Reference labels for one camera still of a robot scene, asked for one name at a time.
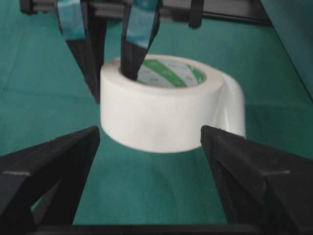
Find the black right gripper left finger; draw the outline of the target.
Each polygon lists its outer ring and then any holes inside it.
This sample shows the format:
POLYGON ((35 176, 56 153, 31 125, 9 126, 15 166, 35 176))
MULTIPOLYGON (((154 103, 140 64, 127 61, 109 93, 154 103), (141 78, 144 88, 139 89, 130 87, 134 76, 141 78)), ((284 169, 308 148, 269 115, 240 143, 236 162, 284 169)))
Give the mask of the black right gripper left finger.
POLYGON ((91 126, 0 158, 0 226, 71 225, 100 143, 91 126))

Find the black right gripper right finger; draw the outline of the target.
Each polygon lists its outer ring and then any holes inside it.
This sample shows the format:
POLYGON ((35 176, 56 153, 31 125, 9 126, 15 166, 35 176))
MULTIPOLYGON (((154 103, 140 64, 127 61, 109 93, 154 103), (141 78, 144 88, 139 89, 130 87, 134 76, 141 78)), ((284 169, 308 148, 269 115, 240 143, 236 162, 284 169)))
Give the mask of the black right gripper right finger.
POLYGON ((312 227, 311 159, 210 126, 201 145, 228 223, 312 227))

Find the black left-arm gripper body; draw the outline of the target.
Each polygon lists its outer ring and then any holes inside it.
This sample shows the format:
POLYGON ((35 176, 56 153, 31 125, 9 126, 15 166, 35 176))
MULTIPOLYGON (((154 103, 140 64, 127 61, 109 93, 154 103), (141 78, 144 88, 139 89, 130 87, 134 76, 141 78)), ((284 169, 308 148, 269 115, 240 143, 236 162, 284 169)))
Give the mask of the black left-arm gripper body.
POLYGON ((271 25, 259 0, 21 0, 20 11, 27 15, 55 13, 60 28, 88 28, 95 21, 143 19, 187 23, 198 28, 203 18, 246 24, 271 25))

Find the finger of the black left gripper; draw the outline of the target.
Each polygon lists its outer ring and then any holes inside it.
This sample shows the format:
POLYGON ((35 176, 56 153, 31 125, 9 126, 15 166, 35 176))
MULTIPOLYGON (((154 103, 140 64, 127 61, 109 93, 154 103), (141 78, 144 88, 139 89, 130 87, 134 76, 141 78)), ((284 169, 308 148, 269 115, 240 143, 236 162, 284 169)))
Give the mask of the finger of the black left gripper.
POLYGON ((60 32, 99 103, 107 21, 96 16, 91 0, 58 0, 56 8, 60 32))
POLYGON ((159 29, 161 0, 134 0, 126 4, 121 35, 122 74, 136 80, 159 29))

